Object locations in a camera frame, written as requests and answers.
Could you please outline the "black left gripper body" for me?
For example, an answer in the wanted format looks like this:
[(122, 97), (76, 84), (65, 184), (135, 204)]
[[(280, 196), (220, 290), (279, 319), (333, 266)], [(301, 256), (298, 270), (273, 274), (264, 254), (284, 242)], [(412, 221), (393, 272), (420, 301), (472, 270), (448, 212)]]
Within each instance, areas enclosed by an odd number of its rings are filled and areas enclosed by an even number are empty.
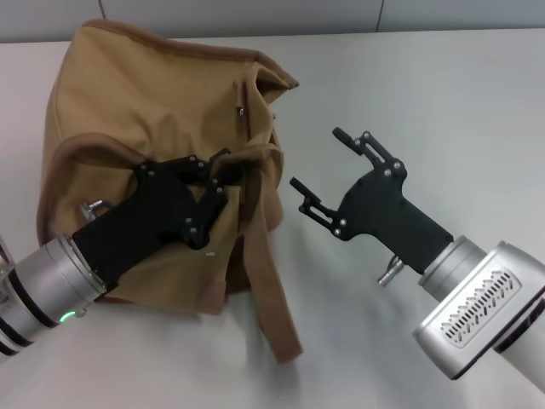
[(123, 274), (166, 245), (187, 245), (186, 217), (196, 204), (189, 186), (204, 182), (182, 181), (166, 172), (140, 180), (139, 165), (133, 171), (137, 180), (133, 194), (72, 235), (107, 289), (115, 288)]

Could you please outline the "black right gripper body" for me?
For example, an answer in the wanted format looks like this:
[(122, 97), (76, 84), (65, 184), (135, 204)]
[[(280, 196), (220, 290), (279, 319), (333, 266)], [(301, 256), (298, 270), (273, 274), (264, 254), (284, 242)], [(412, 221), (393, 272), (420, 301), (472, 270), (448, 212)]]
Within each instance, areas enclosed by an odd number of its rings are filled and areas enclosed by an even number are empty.
[(419, 274), (454, 241), (453, 236), (402, 193), (407, 171), (396, 161), (362, 176), (345, 194), (335, 216), (335, 235), (345, 241), (369, 234)]

